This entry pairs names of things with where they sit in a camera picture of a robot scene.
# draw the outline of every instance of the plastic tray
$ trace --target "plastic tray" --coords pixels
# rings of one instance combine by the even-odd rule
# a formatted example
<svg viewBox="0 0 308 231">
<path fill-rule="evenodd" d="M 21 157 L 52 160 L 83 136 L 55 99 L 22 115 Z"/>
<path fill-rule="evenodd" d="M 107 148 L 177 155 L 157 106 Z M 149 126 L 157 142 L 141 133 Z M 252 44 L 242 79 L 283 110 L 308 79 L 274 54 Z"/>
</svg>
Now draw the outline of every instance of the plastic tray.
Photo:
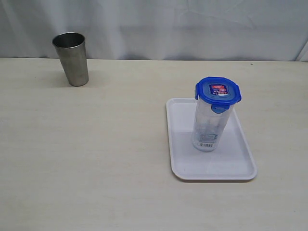
<svg viewBox="0 0 308 231">
<path fill-rule="evenodd" d="M 249 181 L 257 175 L 236 112 L 233 111 L 218 147 L 201 152 L 191 143 L 196 100 L 173 98 L 167 102 L 171 168 L 182 180 Z"/>
</svg>

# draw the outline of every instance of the barcode label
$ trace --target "barcode label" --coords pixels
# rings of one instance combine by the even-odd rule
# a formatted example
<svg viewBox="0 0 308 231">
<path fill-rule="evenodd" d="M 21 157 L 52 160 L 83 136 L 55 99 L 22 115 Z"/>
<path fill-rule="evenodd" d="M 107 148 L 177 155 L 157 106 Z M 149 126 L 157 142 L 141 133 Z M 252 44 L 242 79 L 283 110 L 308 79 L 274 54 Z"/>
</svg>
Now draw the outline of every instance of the barcode label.
<svg viewBox="0 0 308 231">
<path fill-rule="evenodd" d="M 211 147 L 213 147 L 213 144 L 212 144 L 212 143 L 200 143 L 199 146 L 200 146 L 200 147 L 208 147 L 208 148 L 211 148 Z"/>
</svg>

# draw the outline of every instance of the sticker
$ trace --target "sticker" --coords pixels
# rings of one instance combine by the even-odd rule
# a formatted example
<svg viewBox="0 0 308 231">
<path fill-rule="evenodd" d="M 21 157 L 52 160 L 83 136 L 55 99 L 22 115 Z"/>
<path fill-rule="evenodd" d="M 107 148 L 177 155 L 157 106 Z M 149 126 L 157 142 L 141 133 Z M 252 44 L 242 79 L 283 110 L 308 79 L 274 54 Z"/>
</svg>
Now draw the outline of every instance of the sticker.
<svg viewBox="0 0 308 231">
<path fill-rule="evenodd" d="M 223 84 L 212 84 L 210 85 L 212 95 L 226 96 L 228 95 L 227 87 Z"/>
</svg>

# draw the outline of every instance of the clear plastic container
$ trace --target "clear plastic container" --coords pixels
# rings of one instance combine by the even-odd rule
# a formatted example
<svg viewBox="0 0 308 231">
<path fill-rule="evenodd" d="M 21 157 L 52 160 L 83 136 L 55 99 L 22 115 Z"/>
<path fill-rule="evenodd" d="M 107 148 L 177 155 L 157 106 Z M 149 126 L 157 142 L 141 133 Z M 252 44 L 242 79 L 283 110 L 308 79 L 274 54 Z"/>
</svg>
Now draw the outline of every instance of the clear plastic container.
<svg viewBox="0 0 308 231">
<path fill-rule="evenodd" d="M 241 100 L 239 87 L 223 77 L 207 77 L 196 85 L 197 101 L 192 143 L 203 152 L 217 148 L 234 104 Z"/>
</svg>

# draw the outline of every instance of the metal tumbler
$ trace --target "metal tumbler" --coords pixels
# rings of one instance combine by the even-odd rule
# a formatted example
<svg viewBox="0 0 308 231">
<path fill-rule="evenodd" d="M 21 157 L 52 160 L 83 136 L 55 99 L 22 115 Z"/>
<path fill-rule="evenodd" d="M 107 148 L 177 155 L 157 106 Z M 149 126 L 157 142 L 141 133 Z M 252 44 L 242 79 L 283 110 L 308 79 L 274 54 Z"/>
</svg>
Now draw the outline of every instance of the metal tumbler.
<svg viewBox="0 0 308 231">
<path fill-rule="evenodd" d="M 85 85 L 89 80 L 85 37 L 79 33 L 68 32 L 57 35 L 52 44 L 69 84 L 75 87 Z"/>
</svg>

